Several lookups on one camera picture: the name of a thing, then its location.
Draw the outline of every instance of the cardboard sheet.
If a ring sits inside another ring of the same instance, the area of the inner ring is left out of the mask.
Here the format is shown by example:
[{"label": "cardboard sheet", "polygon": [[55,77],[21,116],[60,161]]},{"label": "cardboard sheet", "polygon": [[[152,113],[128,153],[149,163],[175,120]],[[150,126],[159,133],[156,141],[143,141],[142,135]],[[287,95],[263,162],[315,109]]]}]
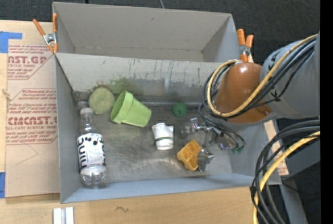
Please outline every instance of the cardboard sheet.
[{"label": "cardboard sheet", "polygon": [[[52,31],[51,23],[41,26],[46,34]],[[7,113],[5,197],[57,193],[54,56],[33,22],[0,21],[0,31],[22,34],[22,39],[9,38],[8,54],[2,53],[7,57],[7,86],[2,92],[2,103],[7,102],[6,108],[2,104]]]}]

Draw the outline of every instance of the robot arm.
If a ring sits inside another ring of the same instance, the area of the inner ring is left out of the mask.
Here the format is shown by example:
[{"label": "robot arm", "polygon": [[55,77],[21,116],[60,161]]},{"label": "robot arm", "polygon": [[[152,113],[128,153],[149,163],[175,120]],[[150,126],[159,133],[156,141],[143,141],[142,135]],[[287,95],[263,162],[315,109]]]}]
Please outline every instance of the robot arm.
[{"label": "robot arm", "polygon": [[319,38],[320,33],[280,48],[262,66],[241,61],[229,65],[218,90],[209,86],[216,79],[209,81],[211,113],[235,124],[319,116]]}]

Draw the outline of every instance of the green plastic cup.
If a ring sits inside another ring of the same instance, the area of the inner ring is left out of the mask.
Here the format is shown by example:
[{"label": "green plastic cup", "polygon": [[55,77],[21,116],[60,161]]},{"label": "green plastic cup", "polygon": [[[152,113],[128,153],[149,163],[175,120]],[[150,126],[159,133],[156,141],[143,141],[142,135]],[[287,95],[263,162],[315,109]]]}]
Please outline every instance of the green plastic cup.
[{"label": "green plastic cup", "polygon": [[126,123],[145,127],[151,117],[151,110],[134,98],[133,94],[123,91],[114,103],[110,119],[115,123]]}]

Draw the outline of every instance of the green ball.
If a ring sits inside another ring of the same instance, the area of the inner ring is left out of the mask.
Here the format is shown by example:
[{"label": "green ball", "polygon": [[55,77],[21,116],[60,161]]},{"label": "green ball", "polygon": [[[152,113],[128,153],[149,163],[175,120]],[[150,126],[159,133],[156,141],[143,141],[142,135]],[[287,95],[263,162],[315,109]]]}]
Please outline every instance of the green ball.
[{"label": "green ball", "polygon": [[177,117],[184,117],[187,112],[187,105],[185,103],[179,102],[171,107],[171,111]]},{"label": "green ball", "polygon": [[108,113],[114,105],[114,95],[105,87],[97,87],[89,96],[88,104],[95,114]]}]

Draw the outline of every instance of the bottle cap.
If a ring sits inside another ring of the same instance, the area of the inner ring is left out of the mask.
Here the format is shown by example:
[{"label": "bottle cap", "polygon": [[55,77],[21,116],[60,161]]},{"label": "bottle cap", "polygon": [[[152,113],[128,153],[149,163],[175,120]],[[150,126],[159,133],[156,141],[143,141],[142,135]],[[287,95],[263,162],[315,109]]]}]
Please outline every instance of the bottle cap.
[{"label": "bottle cap", "polygon": [[93,113],[93,109],[92,108],[83,108],[80,110],[80,115],[85,114],[85,113]]}]

